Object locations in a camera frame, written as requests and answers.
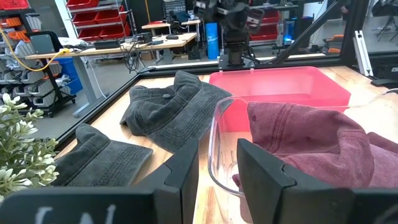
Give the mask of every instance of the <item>office chair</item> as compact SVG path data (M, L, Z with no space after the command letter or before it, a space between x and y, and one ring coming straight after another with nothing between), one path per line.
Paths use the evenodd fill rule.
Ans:
M398 24L396 23L395 20L395 16L398 16L398 0L380 0L382 7L388 7L390 6L391 8L391 13L388 17L388 20L386 22L386 24L384 25L383 29L380 30L380 32L378 33L377 37L379 38L378 41L381 40L380 35L388 30L388 27L393 24L396 28L396 34L390 39L390 41L392 41L397 35L398 35Z

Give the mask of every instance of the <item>black metal frame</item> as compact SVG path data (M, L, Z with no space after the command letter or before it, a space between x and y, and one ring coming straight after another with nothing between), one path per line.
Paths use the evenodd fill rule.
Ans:
M361 30L366 11L368 8L369 0L352 0L352 11L349 15L348 22L345 29L345 37L341 48L340 55L326 55L321 57L304 57L304 58L288 58L282 64L268 65L267 68L281 68L281 67L300 67L300 66L314 66L314 67L329 67L329 66L348 66L352 67L356 64L356 57L354 52L353 36L355 30ZM81 123L92 123L102 113L104 113L113 103L120 97L128 92L130 87L134 86L139 80L145 78L159 78L159 77L172 77L177 70L185 70L186 72L194 75L208 75L213 72L218 72L218 64L213 65L194 65L194 66L181 66L174 68L157 68L156 70L148 73L138 73L130 81L125 83L120 89L111 94L105 99L102 104L98 105L90 113L77 122L76 125L71 127L66 133L58 138L60 144L58 150L61 150L70 141L73 140L76 127ZM242 70L242 68L230 68L230 70Z

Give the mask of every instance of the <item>pink plastic bin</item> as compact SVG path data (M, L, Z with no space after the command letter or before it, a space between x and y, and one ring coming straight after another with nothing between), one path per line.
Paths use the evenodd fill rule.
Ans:
M209 83L247 101L333 107L348 106L351 96L315 67L216 72L210 75ZM223 131L250 131L247 111L242 108L236 103L229 106L223 115Z

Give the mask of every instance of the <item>red storage bin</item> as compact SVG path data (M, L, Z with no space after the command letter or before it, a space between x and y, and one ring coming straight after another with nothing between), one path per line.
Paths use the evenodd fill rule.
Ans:
M67 7L69 10L87 9L97 7L100 0L69 0Z
M101 28L83 29L79 33L79 39L84 41L100 40Z
M343 112L351 93L314 67L274 68L216 72L209 83L218 86L246 101L296 103ZM232 104L223 114L228 121L226 130L250 131L244 119L247 111Z
M278 10L267 10L264 12L264 18L262 18L261 24L269 24L279 22L279 11Z
M0 9L11 10L27 8L29 8L27 0L0 0Z
M120 6L120 12L124 12L124 6ZM127 14L120 14L117 9L114 10L105 10L98 12L95 17L95 21L98 24L106 24L111 22L120 22L121 20L126 21Z
M111 27L105 27L101 33L100 37L102 39L120 39L123 38L124 36L128 36L130 34L130 27L129 24L126 23L124 25L124 34L123 34L123 27L120 26L111 26Z
M262 26L257 34L251 35L251 40L276 40L276 38L278 38L277 25Z
M96 15L97 15L97 12L79 13L73 17L72 22L77 27L94 25L94 24L96 24L96 22L95 22Z

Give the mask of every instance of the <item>transparent plastic bin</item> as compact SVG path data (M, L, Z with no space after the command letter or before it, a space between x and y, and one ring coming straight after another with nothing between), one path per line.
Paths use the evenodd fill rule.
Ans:
M374 95L358 93L353 106L319 107L323 110L342 111L349 118L360 124L366 133L374 132L378 135L398 142L398 101L395 93ZM222 223L252 223L251 215L242 191L235 184L232 176L238 174L236 155L237 140L247 139L252 142L250 130L231 129L238 120L249 125L248 104L250 101L238 96L225 98L218 102L213 123L211 125L210 144L208 151L208 172L215 183L216 210L220 210ZM235 110L241 114L235 120L225 114Z
M351 96L315 67L216 72L210 75L209 83L247 101L347 106ZM224 116L234 121L233 126L228 127L230 131L249 131L248 123L236 120L244 116L241 110L228 110Z

